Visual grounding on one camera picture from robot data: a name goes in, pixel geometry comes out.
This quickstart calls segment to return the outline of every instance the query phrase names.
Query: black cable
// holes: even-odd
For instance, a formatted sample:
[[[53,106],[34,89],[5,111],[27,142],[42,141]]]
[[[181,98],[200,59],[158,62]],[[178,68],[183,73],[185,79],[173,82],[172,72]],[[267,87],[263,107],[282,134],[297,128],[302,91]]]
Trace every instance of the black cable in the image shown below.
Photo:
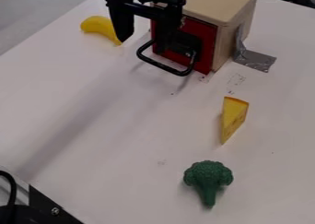
[[[6,213],[4,215],[4,220],[2,220],[2,224],[10,224],[12,217],[14,215],[14,205],[17,199],[17,183],[14,178],[5,171],[0,171],[0,176],[5,177],[10,184],[10,197],[6,204]]]

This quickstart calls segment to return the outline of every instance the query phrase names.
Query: black device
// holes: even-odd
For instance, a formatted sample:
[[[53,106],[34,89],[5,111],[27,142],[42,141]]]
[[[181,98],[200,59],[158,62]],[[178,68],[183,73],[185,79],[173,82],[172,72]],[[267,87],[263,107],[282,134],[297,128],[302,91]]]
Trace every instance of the black device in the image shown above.
[[[0,206],[1,224],[83,224],[31,185],[24,189],[6,171],[0,171],[0,177],[10,187],[7,204]],[[16,204],[18,190],[28,198],[28,204]]]
[[[106,0],[110,10],[111,21],[116,35],[121,42],[126,41],[134,33],[134,15],[156,21],[154,40],[147,42],[137,50],[137,56],[154,66],[180,77],[189,75],[198,61],[202,42],[194,37],[185,35],[179,30],[182,20],[182,8],[186,0]],[[145,6],[144,3],[162,3],[164,6]],[[167,49],[177,50],[180,54],[191,56],[191,63],[184,71],[163,65],[143,55],[143,51],[155,44],[157,53]]]

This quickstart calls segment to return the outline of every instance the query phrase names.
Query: plastic toy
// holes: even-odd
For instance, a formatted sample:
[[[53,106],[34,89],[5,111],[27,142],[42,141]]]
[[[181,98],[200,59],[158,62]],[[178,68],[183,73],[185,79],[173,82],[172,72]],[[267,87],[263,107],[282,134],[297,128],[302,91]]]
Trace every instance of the plastic toy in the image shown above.
[[[193,186],[204,205],[211,207],[216,204],[216,192],[223,185],[230,185],[233,182],[232,171],[218,161],[202,161],[194,163],[184,173],[184,182]]]
[[[84,32],[95,32],[107,37],[116,45],[121,45],[121,41],[118,40],[111,20],[103,16],[92,16],[85,19],[81,23],[81,29]]]
[[[221,144],[226,143],[245,122],[248,108],[248,102],[231,97],[224,98],[221,118]]]

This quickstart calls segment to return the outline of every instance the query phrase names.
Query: floor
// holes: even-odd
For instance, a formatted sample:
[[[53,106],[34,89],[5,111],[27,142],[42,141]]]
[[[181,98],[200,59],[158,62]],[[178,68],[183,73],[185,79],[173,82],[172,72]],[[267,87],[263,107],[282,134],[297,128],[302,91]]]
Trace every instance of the floor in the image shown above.
[[[0,0],[0,55],[84,0]]]

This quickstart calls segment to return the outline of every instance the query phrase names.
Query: cheese wedge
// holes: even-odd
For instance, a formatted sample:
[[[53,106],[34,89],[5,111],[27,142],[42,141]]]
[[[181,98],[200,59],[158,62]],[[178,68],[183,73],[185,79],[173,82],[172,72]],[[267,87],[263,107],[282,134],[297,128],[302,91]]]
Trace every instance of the cheese wedge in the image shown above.
[[[221,117],[221,144],[235,133],[245,122],[249,103],[231,97],[225,97]]]

